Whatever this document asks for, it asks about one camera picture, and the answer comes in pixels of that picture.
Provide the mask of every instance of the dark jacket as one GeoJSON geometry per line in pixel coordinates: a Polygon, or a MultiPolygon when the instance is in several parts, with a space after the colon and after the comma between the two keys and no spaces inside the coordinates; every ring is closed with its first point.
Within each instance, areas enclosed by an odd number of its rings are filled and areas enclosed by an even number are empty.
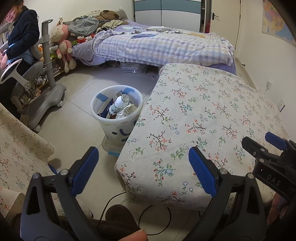
{"type": "Polygon", "coordinates": [[[13,26],[14,29],[8,38],[8,45],[14,45],[6,50],[9,60],[18,57],[36,44],[40,35],[37,13],[35,10],[29,10],[26,6],[23,6],[23,11],[13,26]]]}

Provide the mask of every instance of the human hand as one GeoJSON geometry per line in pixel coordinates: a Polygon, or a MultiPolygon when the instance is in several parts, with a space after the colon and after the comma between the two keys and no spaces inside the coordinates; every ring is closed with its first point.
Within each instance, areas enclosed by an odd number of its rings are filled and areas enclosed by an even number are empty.
{"type": "Polygon", "coordinates": [[[119,241],[147,241],[147,234],[141,229],[119,241]]]}
{"type": "Polygon", "coordinates": [[[287,206],[283,207],[285,204],[287,204],[287,201],[278,193],[276,193],[272,199],[271,209],[266,220],[267,226],[272,224],[272,222],[277,218],[278,215],[280,219],[284,216],[285,212],[288,209],[287,206]]]}
{"type": "Polygon", "coordinates": [[[1,69],[6,69],[7,61],[8,61],[8,57],[5,54],[1,59],[1,69]]]}

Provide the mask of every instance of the map poster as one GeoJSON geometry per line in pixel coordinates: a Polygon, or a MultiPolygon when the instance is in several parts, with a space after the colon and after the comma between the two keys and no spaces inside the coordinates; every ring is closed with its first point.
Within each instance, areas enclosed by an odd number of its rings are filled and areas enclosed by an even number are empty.
{"type": "Polygon", "coordinates": [[[269,0],[263,0],[262,33],[278,37],[296,47],[290,30],[269,0]]]}

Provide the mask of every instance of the floral fabric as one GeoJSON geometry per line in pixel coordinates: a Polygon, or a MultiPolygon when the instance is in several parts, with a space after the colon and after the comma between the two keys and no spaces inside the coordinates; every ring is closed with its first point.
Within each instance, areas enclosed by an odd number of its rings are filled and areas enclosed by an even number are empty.
{"type": "MultiPolygon", "coordinates": [[[[204,209],[211,196],[195,175],[188,150],[197,146],[218,168],[245,176],[255,159],[242,149],[245,136],[271,153],[265,133],[287,138],[278,109],[262,93],[228,72],[167,64],[116,163],[130,201],[204,209]]],[[[260,181],[263,200],[273,191],[260,181]]]]}
{"type": "MultiPolygon", "coordinates": [[[[21,212],[32,175],[53,175],[47,159],[54,147],[24,126],[0,104],[0,212],[11,220],[21,212]]],[[[53,194],[57,212],[63,214],[57,194],[53,194]]],[[[91,212],[78,201],[85,214],[91,212]]]]}

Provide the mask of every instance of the bottle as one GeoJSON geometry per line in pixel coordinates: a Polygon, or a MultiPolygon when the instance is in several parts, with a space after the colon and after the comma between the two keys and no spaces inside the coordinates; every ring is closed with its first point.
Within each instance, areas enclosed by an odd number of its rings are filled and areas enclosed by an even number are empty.
{"type": "Polygon", "coordinates": [[[110,106],[107,119],[115,119],[115,116],[126,106],[128,106],[130,97],[127,94],[119,96],[115,103],[110,106]]]}

